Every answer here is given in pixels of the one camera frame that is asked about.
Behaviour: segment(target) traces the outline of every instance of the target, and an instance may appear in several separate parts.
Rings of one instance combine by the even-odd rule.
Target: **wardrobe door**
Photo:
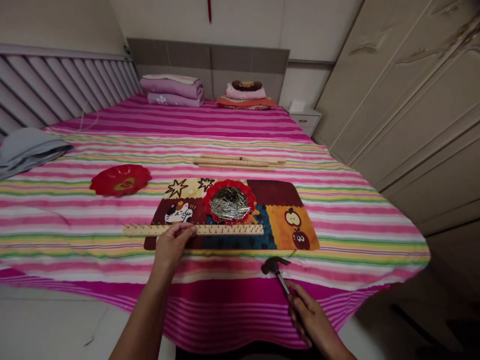
[[[480,120],[480,106],[474,117]],[[382,195],[424,235],[480,219],[480,124],[437,152]]]
[[[317,141],[334,142],[429,3],[365,0],[317,104]]]
[[[330,150],[351,165],[468,35],[480,3],[433,1]]]
[[[478,23],[480,18],[462,45],[352,163],[377,190],[384,190],[479,122]]]
[[[432,269],[467,301],[480,301],[480,220],[426,238]]]

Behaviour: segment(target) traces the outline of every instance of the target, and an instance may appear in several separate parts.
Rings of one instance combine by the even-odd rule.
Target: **pile of nails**
[[[211,199],[210,207],[211,213],[224,221],[243,219],[252,210],[245,194],[231,186],[220,188]]]

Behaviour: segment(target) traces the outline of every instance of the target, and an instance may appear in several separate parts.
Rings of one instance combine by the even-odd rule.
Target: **bed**
[[[254,341],[306,348],[277,279],[261,272],[269,257],[291,261],[283,276],[320,302],[337,331],[364,300],[429,262],[415,226],[359,173],[313,143],[281,107],[232,110],[211,101],[170,107],[137,94],[99,111],[98,119],[91,113],[44,130],[75,149],[0,182],[0,283],[86,295],[128,312],[154,254],[144,250],[143,237],[120,233],[125,224],[150,223],[172,179],[295,185],[320,250],[185,252],[170,288],[164,335],[189,352],[220,353]],[[269,173],[210,169],[192,163],[200,154],[288,162]],[[131,163],[152,175],[135,195],[101,197],[89,189],[100,171]]]

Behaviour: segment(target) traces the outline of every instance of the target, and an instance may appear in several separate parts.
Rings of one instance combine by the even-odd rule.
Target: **wooden stick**
[[[199,164],[201,168],[218,168],[218,169],[237,169],[237,170],[253,170],[253,171],[266,171],[274,172],[273,166],[260,167],[260,166],[240,166],[240,165],[216,165],[216,164]]]
[[[210,154],[201,154],[201,158],[209,159],[227,159],[227,160],[242,160],[240,156],[229,156],[229,155],[210,155]]]
[[[242,156],[242,160],[246,161],[258,161],[258,162],[264,162],[264,163],[269,163],[271,165],[280,165],[280,164],[285,164],[286,160],[285,159],[278,159],[278,158],[273,158],[273,157],[250,157],[250,156]]]
[[[199,157],[193,162],[199,164],[212,164],[212,165],[238,165],[238,166],[254,166],[254,167],[267,167],[268,162],[260,161],[245,161],[245,160],[229,160],[229,159],[213,159],[207,157]]]

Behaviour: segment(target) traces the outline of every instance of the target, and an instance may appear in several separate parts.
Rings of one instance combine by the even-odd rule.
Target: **hand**
[[[288,314],[300,338],[310,347],[315,345],[328,359],[355,359],[320,304],[299,284],[290,280],[285,283],[297,294],[288,296]]]
[[[155,260],[151,275],[173,276],[179,267],[185,245],[195,235],[197,228],[189,222],[176,222],[156,241]]]

